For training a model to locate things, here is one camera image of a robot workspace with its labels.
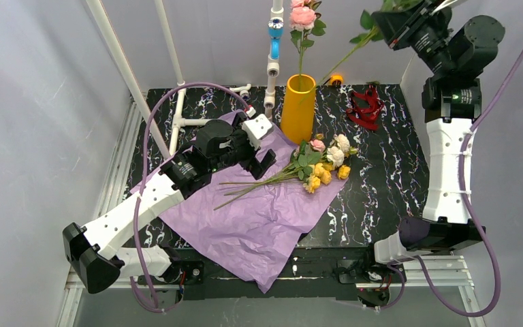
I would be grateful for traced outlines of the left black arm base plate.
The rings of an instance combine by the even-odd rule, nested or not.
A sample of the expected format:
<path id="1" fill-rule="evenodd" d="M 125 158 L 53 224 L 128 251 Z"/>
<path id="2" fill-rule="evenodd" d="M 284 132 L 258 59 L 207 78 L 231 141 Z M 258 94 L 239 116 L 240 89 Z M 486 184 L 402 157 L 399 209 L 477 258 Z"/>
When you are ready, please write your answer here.
<path id="1" fill-rule="evenodd" d="M 174 260 L 165 272 L 151 275 L 154 285 L 197 285 L 204 281 L 205 259 Z"/>

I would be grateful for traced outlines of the purple pink wrapping paper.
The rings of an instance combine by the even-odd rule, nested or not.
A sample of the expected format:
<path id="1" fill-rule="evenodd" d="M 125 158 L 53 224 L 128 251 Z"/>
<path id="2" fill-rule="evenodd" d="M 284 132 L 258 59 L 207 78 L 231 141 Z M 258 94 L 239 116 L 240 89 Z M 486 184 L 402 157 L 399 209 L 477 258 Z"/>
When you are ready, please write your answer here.
<path id="1" fill-rule="evenodd" d="M 229 202 L 228 182 L 249 182 L 239 165 L 213 174 L 211 183 L 162 212 L 140 232 L 144 247 L 167 244 L 172 230 L 197 252 L 266 293 L 300 236 L 310 232 L 344 187 L 336 177 L 308 193 L 298 178 L 263 186 Z"/>

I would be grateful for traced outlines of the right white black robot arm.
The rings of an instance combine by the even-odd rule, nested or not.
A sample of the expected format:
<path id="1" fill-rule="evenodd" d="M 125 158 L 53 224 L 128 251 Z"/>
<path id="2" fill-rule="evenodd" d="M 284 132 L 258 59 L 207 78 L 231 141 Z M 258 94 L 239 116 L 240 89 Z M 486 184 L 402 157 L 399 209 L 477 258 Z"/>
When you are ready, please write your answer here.
<path id="1" fill-rule="evenodd" d="M 481 230 L 464 203 L 470 187 L 460 182 L 460 167 L 471 165 L 471 151 L 462 145 L 472 140 L 471 126 L 481 116 L 479 75 L 496 58 L 505 28 L 493 17 L 478 15 L 452 33 L 451 9 L 438 1 L 377 11 L 372 19 L 391 49 L 414 49 L 432 72 L 422 91 L 430 141 L 426 204 L 421 217 L 404 219 L 397 232 L 374 244 L 375 260 L 389 264 L 418 251 L 478 243 Z"/>

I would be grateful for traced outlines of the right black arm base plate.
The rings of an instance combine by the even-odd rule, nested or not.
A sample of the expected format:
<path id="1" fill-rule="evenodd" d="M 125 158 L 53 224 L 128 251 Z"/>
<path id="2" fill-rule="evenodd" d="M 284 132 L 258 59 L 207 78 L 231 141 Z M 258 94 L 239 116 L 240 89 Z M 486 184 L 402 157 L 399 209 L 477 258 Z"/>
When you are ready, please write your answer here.
<path id="1" fill-rule="evenodd" d="M 342 284 L 372 283 L 386 287 L 393 282 L 400 283 L 400 275 L 374 260 L 359 258 L 357 260 L 339 260 L 333 273 Z"/>

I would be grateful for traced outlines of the pink paper flower bouquet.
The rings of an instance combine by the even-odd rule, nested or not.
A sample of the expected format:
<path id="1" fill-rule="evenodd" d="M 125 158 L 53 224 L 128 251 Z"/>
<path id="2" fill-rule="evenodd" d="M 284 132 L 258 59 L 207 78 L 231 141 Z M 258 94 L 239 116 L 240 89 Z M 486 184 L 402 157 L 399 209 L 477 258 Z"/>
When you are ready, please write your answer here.
<path id="1" fill-rule="evenodd" d="M 241 185 L 242 189 L 226 193 L 232 198 L 216 207 L 220 209 L 246 194 L 264 186 L 298 181 L 307 193 L 315 193 L 323 185 L 329 185 L 333 178 L 347 180 L 351 168 L 345 162 L 358 154 L 345 134 L 335 134 L 329 143 L 323 134 L 315 134 L 309 141 L 292 151 L 289 163 L 272 176 L 258 182 L 223 182 L 223 185 Z"/>

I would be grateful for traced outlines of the small white pipe elbow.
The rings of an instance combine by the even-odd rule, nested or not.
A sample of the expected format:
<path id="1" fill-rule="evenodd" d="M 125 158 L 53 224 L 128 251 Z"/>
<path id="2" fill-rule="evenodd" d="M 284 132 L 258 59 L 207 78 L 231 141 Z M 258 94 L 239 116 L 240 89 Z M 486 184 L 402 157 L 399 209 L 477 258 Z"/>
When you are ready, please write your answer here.
<path id="1" fill-rule="evenodd" d="M 248 83 L 241 87 L 231 87 L 230 91 L 239 94 L 239 96 L 243 99 L 248 99 L 248 98 L 250 98 L 251 87 L 252 87 L 252 85 Z"/>

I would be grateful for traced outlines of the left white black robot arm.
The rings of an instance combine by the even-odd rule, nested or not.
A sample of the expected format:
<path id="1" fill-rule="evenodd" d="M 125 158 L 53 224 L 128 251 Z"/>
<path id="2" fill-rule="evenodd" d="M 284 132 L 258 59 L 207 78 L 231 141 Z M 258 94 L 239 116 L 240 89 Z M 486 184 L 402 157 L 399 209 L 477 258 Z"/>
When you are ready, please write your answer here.
<path id="1" fill-rule="evenodd" d="M 231 123 L 209 120 L 137 192 L 83 226 L 66 226 L 65 256 L 87 292 L 100 293 L 120 278 L 164 276 L 172 264 L 170 250 L 154 246 L 137 251 L 124 244 L 161 213 L 207 186 L 215 172 L 239 165 L 260 179 L 276 161 L 272 150 L 262 160 L 256 158 L 272 130 L 263 114 L 249 118 L 237 112 Z"/>

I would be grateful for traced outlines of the red printed ribbon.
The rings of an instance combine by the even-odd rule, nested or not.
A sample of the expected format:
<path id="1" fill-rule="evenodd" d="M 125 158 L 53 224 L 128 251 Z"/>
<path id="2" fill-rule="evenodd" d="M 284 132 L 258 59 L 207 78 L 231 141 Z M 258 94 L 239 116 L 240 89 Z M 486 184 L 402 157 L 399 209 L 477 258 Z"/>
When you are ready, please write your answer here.
<path id="1" fill-rule="evenodd" d="M 363 93 L 352 92 L 350 101 L 351 106 L 345 111 L 347 118 L 367 130 L 377 131 L 377 119 L 384 103 L 379 99 L 376 84 L 368 84 Z"/>

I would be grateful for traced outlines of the pink rose flower stem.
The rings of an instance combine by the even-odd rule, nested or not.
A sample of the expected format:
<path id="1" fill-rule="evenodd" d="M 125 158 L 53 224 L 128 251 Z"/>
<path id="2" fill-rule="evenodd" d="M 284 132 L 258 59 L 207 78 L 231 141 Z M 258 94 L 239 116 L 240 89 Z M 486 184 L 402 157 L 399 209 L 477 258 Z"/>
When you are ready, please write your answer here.
<path id="1" fill-rule="evenodd" d="M 289 27 L 291 29 L 291 42 L 298 52 L 298 78 L 297 89 L 303 91 L 302 82 L 303 60 L 305 52 L 315 43 L 310 36 L 323 36 L 326 24 L 321 20 L 317 11 L 322 1 L 293 0 L 290 2 Z"/>

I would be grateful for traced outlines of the peach rose flower stem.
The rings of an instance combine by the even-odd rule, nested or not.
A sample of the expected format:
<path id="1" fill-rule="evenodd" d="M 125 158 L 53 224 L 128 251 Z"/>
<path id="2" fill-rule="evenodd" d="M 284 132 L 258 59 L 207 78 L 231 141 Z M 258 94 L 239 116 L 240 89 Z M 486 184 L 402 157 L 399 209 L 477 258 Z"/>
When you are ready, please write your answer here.
<path id="1" fill-rule="evenodd" d="M 381 7 L 376 11 L 376 13 L 393 13 L 400 10 L 410 9 L 414 5 L 417 5 L 419 1 L 382 1 Z M 305 51 L 313 45 L 313 40 L 309 40 L 309 35 L 322 36 L 325 31 L 326 25 L 319 18 L 321 15 L 316 13 L 315 10 L 318 8 L 320 1 L 310 1 L 309 8 L 312 10 L 312 13 L 315 17 L 314 25 L 312 28 L 309 28 L 308 24 L 304 25 L 304 30 L 301 28 L 298 29 L 296 36 L 294 32 L 291 32 L 291 40 L 298 50 L 299 58 L 299 75 L 302 73 L 302 60 L 304 57 Z M 325 84 L 328 81 L 328 78 L 336 71 L 336 69 L 344 63 L 355 51 L 360 48 L 365 47 L 370 42 L 378 42 L 383 39 L 381 29 L 377 23 L 374 23 L 373 14 L 367 10 L 363 10 L 360 15 L 360 26 L 364 30 L 363 33 L 360 33 L 349 40 L 350 44 L 353 44 L 353 48 L 340 60 L 338 61 L 324 76 L 321 80 L 316 82 L 318 84 Z"/>

